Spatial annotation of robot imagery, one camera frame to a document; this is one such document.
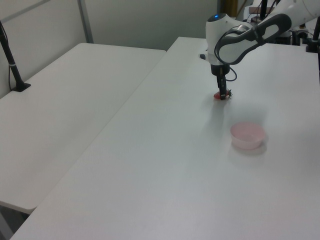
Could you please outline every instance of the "tabletop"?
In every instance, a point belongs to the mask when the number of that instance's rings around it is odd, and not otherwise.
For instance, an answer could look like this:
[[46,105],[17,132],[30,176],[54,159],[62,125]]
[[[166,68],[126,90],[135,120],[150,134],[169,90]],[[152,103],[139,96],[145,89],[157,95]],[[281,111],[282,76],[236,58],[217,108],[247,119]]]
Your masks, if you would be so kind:
[[165,51],[81,43],[0,100],[0,205],[31,213]]
[[[317,239],[318,56],[259,47],[220,101],[205,49],[178,38],[12,240]],[[261,147],[232,145],[241,121]]]

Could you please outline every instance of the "floor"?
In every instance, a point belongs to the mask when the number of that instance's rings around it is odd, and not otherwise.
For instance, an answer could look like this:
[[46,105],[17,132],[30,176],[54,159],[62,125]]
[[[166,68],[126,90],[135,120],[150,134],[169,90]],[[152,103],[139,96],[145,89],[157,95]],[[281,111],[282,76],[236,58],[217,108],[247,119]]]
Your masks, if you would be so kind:
[[0,206],[0,240],[9,240],[28,216],[28,214]]

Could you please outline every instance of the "robotic arm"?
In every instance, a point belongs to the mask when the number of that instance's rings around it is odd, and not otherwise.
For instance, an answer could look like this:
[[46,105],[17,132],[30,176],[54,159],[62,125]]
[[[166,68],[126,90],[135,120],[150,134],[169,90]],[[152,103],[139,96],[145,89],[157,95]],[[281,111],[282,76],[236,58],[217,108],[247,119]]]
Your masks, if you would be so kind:
[[318,0],[281,0],[266,19],[252,26],[222,13],[206,22],[208,49],[200,58],[209,61],[217,77],[220,99],[226,99],[226,74],[250,51],[271,41],[289,29],[320,16]]

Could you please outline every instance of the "strawberry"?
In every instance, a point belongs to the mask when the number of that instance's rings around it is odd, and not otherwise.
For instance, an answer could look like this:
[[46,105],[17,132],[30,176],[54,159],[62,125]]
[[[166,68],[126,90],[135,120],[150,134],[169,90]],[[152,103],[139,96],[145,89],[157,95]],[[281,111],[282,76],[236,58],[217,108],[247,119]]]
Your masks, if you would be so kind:
[[[226,91],[226,97],[231,97],[232,96],[232,93],[231,93],[231,89],[229,90],[227,90]],[[219,99],[220,100],[220,92],[218,91],[217,93],[215,93],[214,95],[213,95],[213,97],[215,98],[215,99]]]

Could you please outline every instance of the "pink bowl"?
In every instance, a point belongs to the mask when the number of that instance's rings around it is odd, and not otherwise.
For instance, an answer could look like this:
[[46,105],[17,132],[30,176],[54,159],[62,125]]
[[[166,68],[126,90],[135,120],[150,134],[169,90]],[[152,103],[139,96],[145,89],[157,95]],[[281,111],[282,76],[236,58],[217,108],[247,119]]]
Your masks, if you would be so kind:
[[259,147],[266,137],[264,129],[253,122],[238,122],[231,129],[232,143],[245,150],[252,150]]

